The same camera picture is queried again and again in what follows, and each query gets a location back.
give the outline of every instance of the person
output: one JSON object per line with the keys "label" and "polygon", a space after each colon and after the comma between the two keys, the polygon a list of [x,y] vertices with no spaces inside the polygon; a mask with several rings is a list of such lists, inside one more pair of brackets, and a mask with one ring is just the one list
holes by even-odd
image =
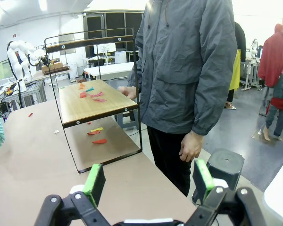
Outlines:
{"label": "person", "polygon": [[273,97],[270,100],[266,124],[263,129],[265,140],[270,141],[269,127],[272,125],[275,114],[279,111],[274,135],[282,140],[283,131],[283,28],[281,24],[275,27],[275,34],[266,40],[258,75],[265,80],[267,87],[273,88]]}
{"label": "person", "polygon": [[[184,194],[222,113],[237,51],[231,0],[150,0],[136,34],[141,121],[155,165]],[[118,90],[136,98],[135,75]]]}
{"label": "person", "polygon": [[233,106],[234,92],[239,88],[240,85],[240,67],[241,62],[245,63],[246,60],[246,39],[244,30],[241,28],[240,24],[235,22],[235,37],[237,41],[237,54],[234,63],[233,76],[230,85],[230,91],[228,92],[228,97],[225,103],[225,109],[236,110]]}

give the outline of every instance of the machinery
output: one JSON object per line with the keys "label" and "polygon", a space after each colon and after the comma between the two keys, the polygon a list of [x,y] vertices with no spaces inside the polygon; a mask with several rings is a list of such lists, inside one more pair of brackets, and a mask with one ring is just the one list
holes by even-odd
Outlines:
{"label": "machinery", "polygon": [[246,47],[247,52],[250,52],[251,58],[256,59],[256,54],[258,52],[258,40],[254,39],[250,46]]}
{"label": "machinery", "polygon": [[[18,52],[19,57],[22,61],[21,64],[19,63],[16,52]],[[37,66],[41,62],[41,60],[43,61],[44,65],[48,65],[47,56],[43,49],[36,48],[32,44],[21,40],[12,41],[8,44],[7,55],[14,77],[19,83],[20,92],[25,92],[25,82],[32,80],[29,65]]]}
{"label": "machinery", "polygon": [[[204,161],[200,160],[194,164],[193,178],[198,192],[206,195],[202,205],[186,223],[168,218],[150,221],[125,220],[116,226],[211,226],[218,214],[228,215],[234,226],[266,226],[250,188],[241,187],[235,192],[215,186]],[[105,181],[102,165],[93,165],[83,191],[71,191],[64,199],[58,195],[47,196],[34,225],[68,226],[72,220],[81,219],[87,226],[110,226],[97,209]]]}

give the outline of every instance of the white table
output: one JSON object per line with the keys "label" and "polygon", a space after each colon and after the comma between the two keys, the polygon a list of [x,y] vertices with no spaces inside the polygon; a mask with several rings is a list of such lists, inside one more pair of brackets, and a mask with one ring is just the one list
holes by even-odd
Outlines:
{"label": "white table", "polygon": [[123,64],[100,66],[100,71],[99,71],[99,67],[85,68],[84,71],[89,75],[96,77],[96,79],[99,79],[101,74],[102,76],[101,79],[106,80],[106,79],[121,77],[121,74],[124,76],[128,76],[133,66],[134,66],[134,62],[130,62]]}
{"label": "white table", "polygon": [[270,212],[283,221],[283,166],[265,190],[263,203]]}

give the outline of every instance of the ceiling light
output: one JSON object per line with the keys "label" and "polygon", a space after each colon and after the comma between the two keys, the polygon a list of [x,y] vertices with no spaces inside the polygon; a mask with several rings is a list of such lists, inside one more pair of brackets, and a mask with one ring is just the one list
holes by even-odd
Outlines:
{"label": "ceiling light", "polygon": [[42,11],[47,11],[47,0],[39,0],[39,5]]}

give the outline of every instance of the pink paper scrap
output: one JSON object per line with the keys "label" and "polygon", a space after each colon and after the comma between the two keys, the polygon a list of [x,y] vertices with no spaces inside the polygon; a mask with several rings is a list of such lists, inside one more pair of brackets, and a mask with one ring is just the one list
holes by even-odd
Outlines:
{"label": "pink paper scrap", "polygon": [[96,98],[96,99],[93,99],[93,100],[95,100],[95,101],[100,101],[100,102],[105,102],[105,101],[107,101],[107,100],[105,100],[105,99],[100,99],[100,98]]}
{"label": "pink paper scrap", "polygon": [[102,95],[103,95],[102,92],[100,92],[99,94],[96,94],[96,95],[91,95],[91,94],[89,94],[90,97],[100,97],[100,96],[102,96]]}

